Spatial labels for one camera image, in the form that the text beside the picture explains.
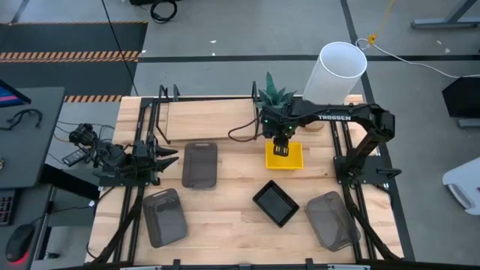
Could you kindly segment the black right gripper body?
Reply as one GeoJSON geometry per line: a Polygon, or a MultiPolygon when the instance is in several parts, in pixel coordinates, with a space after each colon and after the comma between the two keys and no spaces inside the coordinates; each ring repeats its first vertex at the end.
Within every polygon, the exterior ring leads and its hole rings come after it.
{"type": "Polygon", "coordinates": [[[273,139],[276,146],[287,147],[296,132],[296,123],[281,116],[281,113],[285,113],[283,109],[264,108],[261,113],[262,135],[266,139],[273,139]]]}

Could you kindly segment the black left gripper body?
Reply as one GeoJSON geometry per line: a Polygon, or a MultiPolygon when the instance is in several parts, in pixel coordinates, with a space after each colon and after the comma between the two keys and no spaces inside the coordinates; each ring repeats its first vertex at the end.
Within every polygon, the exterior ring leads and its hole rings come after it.
{"type": "Polygon", "coordinates": [[[157,185],[158,174],[155,172],[157,139],[153,133],[147,135],[145,141],[136,139],[133,143],[133,173],[139,185],[157,185]]]}

